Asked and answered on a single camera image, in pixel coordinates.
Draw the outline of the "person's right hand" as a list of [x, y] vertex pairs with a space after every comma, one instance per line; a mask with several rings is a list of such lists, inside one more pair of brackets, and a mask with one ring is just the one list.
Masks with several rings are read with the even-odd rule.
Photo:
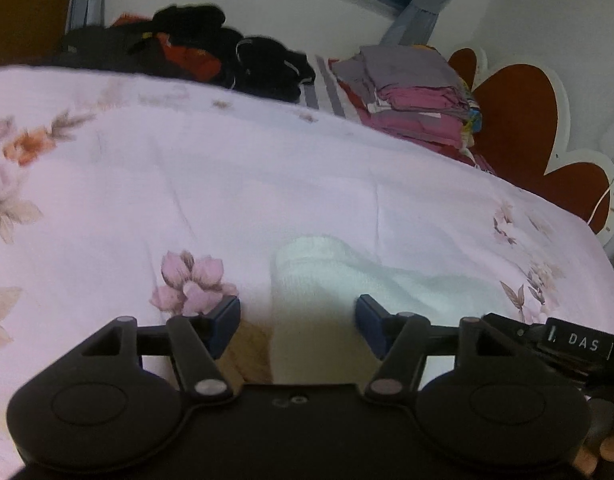
[[598, 452], [594, 452], [587, 445], [583, 445], [574, 459], [574, 466], [587, 478], [590, 478], [598, 466], [599, 460], [614, 463], [614, 434], [602, 441]]

